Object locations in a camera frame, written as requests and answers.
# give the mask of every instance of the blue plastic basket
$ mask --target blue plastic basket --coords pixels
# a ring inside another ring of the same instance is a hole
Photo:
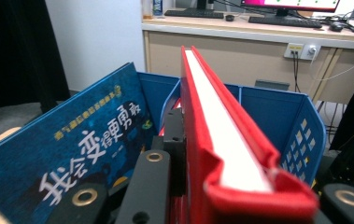
[[[178,77],[139,73],[155,126],[180,97]],[[325,127],[305,94],[226,85],[281,154],[281,166],[311,185],[325,148]]]

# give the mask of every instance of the book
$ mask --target book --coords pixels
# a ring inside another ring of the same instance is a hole
[[[313,222],[315,193],[280,168],[279,152],[199,51],[181,55],[188,195],[178,213],[186,223]]]
[[[0,142],[0,214],[45,223],[73,187],[129,178],[155,134],[127,63]]]

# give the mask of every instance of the keyboard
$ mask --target keyboard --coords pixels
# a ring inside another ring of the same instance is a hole
[[[223,19],[223,13],[221,12],[214,12],[213,10],[197,10],[195,8],[187,8],[185,10],[167,10],[164,13],[164,16]]]
[[[248,22],[268,24],[268,25],[296,26],[296,27],[304,27],[304,28],[322,27],[319,21],[286,20],[286,19],[277,19],[271,17],[249,17]]]

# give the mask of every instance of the white desk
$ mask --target white desk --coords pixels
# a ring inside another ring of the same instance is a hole
[[[354,92],[354,33],[253,24],[248,15],[219,19],[163,17],[143,20],[148,72],[180,76],[180,46],[195,46],[225,83],[254,86],[257,79],[290,84],[293,61],[284,58],[288,43],[321,45],[317,59],[299,61],[298,85],[313,101],[347,104]]]

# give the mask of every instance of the power outlet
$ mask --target power outlet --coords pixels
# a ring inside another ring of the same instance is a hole
[[[284,57],[286,58],[293,58],[293,52],[297,52],[297,57],[295,55],[295,58],[301,58],[302,52],[304,49],[304,44],[291,44],[289,43],[287,46],[287,49],[285,50]]]
[[[300,56],[300,59],[302,60],[315,60],[317,58],[317,55],[319,55],[319,50],[321,49],[320,45],[310,45],[306,44],[304,45],[302,55]]]

